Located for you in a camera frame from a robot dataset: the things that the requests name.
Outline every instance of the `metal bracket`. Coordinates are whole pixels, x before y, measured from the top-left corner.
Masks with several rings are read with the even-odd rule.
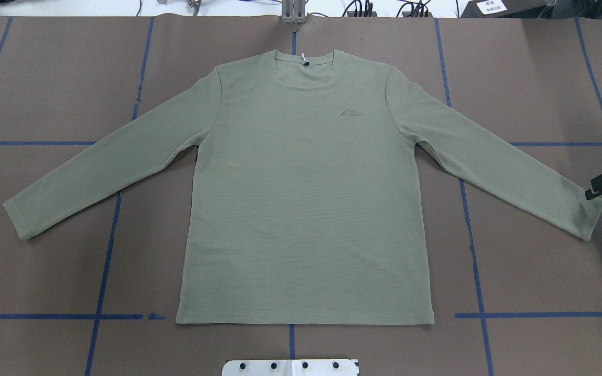
[[[201,7],[201,0],[187,0],[187,4],[194,8],[194,17],[199,14],[199,7]]]
[[[305,24],[306,0],[282,0],[282,23]]]
[[[357,359],[227,361],[222,376],[359,376]]]

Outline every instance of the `white tag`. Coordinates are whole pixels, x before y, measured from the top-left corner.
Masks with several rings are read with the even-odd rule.
[[[501,0],[487,0],[487,2],[477,3],[482,14],[497,14],[508,10]]]

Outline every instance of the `olive green shirt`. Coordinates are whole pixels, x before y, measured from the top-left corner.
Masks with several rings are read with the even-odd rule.
[[[602,199],[393,66],[339,50],[308,59],[273,50],[215,67],[7,200],[20,238],[198,145],[177,323],[432,324],[419,144],[590,239]]]

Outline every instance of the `mountain logo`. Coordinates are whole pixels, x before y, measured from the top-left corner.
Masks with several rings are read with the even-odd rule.
[[[359,116],[361,115],[360,113],[353,111],[353,110],[344,110],[343,113],[341,114],[341,116]]]

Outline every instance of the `white metal plate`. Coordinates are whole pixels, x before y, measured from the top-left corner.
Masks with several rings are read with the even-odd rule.
[[[222,376],[359,376],[358,364],[356,359],[228,361],[222,367]]]

